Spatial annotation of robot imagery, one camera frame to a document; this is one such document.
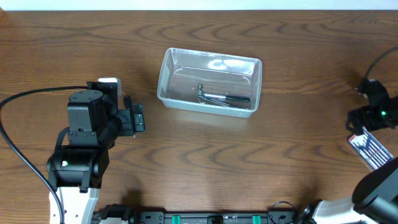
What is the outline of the precision screwdriver set case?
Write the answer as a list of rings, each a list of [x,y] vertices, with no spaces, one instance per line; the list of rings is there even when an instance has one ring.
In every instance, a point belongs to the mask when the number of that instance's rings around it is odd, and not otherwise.
[[[393,160],[393,155],[365,128],[362,135],[352,135],[348,143],[371,170],[377,170]]]

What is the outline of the small hammer black handle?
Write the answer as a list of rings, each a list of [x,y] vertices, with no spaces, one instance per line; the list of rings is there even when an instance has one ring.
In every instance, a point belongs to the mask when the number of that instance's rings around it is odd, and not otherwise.
[[[197,99],[198,99],[199,96],[212,97],[212,98],[214,98],[216,100],[220,100],[222,102],[226,102],[226,101],[229,100],[229,101],[237,101],[237,102],[242,102],[242,103],[249,103],[251,101],[250,98],[245,97],[245,96],[219,95],[219,94],[215,94],[215,93],[204,92],[202,84],[198,85]]]

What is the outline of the silver combination wrench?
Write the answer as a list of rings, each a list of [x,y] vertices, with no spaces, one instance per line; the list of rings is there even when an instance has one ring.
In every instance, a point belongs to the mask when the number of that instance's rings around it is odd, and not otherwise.
[[[228,107],[228,108],[237,108],[237,106],[235,106],[235,105],[231,105],[231,104],[222,102],[220,100],[216,100],[216,99],[214,99],[212,97],[199,96],[198,100],[199,100],[199,103],[201,103],[201,104],[204,104],[203,101],[209,101],[209,102],[214,103],[214,104],[216,104],[218,106],[224,106],[224,107]]]

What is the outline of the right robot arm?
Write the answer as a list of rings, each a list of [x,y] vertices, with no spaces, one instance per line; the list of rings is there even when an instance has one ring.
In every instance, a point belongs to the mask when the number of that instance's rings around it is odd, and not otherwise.
[[[364,106],[350,111],[346,129],[349,143],[373,168],[355,187],[351,197],[317,200],[307,205],[295,223],[397,223],[397,158],[371,131],[397,127],[397,103]]]

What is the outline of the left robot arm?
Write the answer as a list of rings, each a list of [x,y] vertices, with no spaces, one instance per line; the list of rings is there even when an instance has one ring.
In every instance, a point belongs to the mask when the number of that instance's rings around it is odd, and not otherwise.
[[[122,97],[118,78],[88,82],[87,89],[70,95],[69,127],[58,135],[47,161],[51,223],[90,223],[109,165],[109,150],[120,136],[145,131],[143,106]]]

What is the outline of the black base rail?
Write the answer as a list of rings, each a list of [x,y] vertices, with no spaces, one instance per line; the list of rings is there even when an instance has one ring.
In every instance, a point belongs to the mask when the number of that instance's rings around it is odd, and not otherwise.
[[[90,224],[289,224],[302,223],[309,211],[295,207],[278,208],[277,202],[265,212],[166,212],[137,210],[112,204],[95,212]]]

